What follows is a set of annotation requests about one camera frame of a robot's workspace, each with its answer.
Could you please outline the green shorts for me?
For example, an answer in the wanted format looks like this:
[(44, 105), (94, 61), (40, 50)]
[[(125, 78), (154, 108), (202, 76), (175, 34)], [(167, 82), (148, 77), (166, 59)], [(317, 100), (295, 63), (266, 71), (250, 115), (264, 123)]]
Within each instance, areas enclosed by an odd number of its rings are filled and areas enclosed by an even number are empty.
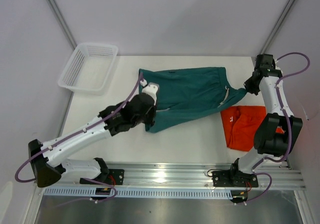
[(145, 125), (149, 133), (221, 112), (247, 94), (230, 85), (224, 67), (139, 72), (147, 82), (159, 85), (154, 124)]

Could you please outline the orange shorts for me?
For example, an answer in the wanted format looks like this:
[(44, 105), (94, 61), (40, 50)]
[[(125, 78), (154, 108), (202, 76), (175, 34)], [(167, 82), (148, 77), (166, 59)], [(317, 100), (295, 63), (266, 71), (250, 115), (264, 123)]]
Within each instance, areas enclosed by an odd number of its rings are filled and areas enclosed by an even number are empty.
[(264, 106), (232, 106), (221, 115), (226, 146), (248, 152), (254, 146), (255, 133), (266, 117)]

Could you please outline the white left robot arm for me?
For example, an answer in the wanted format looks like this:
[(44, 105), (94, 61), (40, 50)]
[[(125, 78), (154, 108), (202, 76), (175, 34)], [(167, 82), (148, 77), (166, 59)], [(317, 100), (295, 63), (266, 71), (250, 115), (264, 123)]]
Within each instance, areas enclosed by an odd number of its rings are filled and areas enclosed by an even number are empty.
[(72, 160), (70, 156), (97, 141), (127, 132), (140, 123), (153, 125), (156, 101), (155, 94), (142, 92), (126, 104), (108, 106), (71, 134), (43, 143), (38, 139), (29, 142), (30, 164), (37, 186), (45, 188), (59, 181), (111, 184), (111, 172), (104, 159)]

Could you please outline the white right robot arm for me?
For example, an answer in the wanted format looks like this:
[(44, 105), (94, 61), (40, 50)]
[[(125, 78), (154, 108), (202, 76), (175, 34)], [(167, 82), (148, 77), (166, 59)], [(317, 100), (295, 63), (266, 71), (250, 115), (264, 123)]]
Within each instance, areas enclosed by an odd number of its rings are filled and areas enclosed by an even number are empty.
[(244, 83), (250, 94), (262, 94), (266, 116), (253, 138), (253, 148), (230, 167), (229, 182), (239, 186), (256, 179), (255, 170), (266, 161), (284, 161), (300, 134), (301, 118), (294, 116), (285, 98), (283, 83), (286, 76), (276, 68), (271, 54), (259, 54), (252, 76)]

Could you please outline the white plastic basket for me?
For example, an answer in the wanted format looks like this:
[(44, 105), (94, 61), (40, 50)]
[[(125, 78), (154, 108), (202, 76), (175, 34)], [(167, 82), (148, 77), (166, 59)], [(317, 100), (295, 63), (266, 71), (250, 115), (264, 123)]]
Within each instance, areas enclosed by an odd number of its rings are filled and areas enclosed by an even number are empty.
[(111, 44), (80, 43), (65, 65), (58, 86), (74, 93), (102, 95), (113, 78), (118, 51)]

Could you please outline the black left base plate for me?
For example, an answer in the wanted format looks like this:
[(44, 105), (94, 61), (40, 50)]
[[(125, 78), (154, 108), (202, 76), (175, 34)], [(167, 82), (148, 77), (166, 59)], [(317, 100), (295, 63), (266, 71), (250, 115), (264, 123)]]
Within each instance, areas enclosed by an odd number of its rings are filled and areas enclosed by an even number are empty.
[(101, 173), (94, 179), (85, 179), (80, 178), (79, 183), (80, 184), (89, 184), (93, 185), (96, 182), (105, 183), (108, 185), (123, 185), (125, 177), (125, 171), (124, 169), (109, 169), (108, 174)]

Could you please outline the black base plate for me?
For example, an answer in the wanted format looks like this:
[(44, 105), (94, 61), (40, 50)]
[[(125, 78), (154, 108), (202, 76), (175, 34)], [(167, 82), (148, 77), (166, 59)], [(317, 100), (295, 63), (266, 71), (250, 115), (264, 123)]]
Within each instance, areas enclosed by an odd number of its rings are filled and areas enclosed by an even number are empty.
[(206, 175), (212, 179), (214, 187), (253, 187), (259, 186), (257, 176), (231, 170), (210, 169)]
[(89, 184), (93, 185), (96, 182), (105, 183), (108, 185), (123, 185), (125, 177), (125, 171), (124, 169), (109, 169), (108, 174), (101, 173), (94, 179), (85, 179), (80, 178), (79, 183), (80, 184)]

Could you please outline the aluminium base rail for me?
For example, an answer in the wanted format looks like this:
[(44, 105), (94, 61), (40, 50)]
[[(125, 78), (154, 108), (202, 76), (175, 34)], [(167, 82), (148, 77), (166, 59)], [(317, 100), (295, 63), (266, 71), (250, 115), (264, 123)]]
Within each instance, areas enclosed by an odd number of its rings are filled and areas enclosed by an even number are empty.
[[(109, 169), (124, 169), (124, 186), (151, 188), (214, 187), (212, 179), (207, 176), (207, 171), (210, 169), (230, 170), (231, 168), (231, 164), (184, 165), (159, 163), (106, 163), (106, 165)], [(306, 187), (301, 172), (289, 169), (285, 162), (282, 162), (279, 165), (263, 164), (257, 169), (256, 174), (258, 180), (258, 187), (256, 189), (262, 190), (266, 187), (270, 187), (274, 190), (303, 190)], [(62, 181), (57, 183), (80, 184)]]

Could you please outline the aluminium corner post right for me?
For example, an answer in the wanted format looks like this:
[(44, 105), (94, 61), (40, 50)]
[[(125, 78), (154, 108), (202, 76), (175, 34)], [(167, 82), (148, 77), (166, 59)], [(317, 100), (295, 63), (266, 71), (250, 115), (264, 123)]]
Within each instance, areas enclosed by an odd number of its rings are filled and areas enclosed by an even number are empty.
[(280, 12), (276, 22), (274, 23), (271, 31), (269, 32), (266, 40), (263, 42), (262, 47), (259, 49), (258, 54), (264, 54), (270, 48), (274, 40), (276, 39), (279, 31), (281, 30), (282, 26), (284, 25), (286, 19), (288, 18), (289, 14), (294, 8), (294, 5), (297, 3), (298, 0), (287, 0), (283, 9)]

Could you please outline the aluminium corner post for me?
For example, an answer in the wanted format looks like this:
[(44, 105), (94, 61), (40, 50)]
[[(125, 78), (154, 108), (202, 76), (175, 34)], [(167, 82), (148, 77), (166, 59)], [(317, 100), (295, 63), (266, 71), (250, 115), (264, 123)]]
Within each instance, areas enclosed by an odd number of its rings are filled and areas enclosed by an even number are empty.
[(46, 2), (48, 3), (54, 17), (56, 18), (68, 44), (70, 45), (70, 47), (72, 49), (75, 49), (77, 46), (77, 42), (72, 34), (72, 31), (69, 27), (69, 25), (67, 24), (64, 15), (57, 3), (56, 0), (46, 0)]
[(286, 19), (288, 18), (289, 14), (294, 8), (294, 5), (297, 3), (298, 0), (287, 0), (283, 9), (280, 12), (276, 22), (274, 23), (271, 31), (269, 32), (266, 40), (263, 42), (262, 47), (259, 49), (258, 54), (264, 54), (270, 48), (274, 40), (276, 39), (279, 31), (281, 30), (282, 26), (284, 25)]

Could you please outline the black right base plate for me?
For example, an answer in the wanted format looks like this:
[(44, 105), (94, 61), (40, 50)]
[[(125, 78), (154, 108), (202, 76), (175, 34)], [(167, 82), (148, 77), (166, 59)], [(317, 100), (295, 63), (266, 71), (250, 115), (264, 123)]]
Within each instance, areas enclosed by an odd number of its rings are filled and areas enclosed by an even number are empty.
[(210, 169), (206, 175), (212, 179), (214, 187), (253, 187), (259, 186), (257, 176), (231, 170)]

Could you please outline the aluminium corner post left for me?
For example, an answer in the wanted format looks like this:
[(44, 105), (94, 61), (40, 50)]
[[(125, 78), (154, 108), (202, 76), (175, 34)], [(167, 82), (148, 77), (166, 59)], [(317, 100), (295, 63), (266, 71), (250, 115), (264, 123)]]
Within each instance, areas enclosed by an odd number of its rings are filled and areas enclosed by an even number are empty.
[(56, 18), (68, 44), (70, 45), (70, 47), (72, 49), (75, 49), (77, 46), (77, 42), (72, 34), (72, 31), (69, 27), (69, 25), (67, 24), (64, 15), (57, 3), (56, 0), (46, 0), (46, 2), (48, 3), (54, 17)]

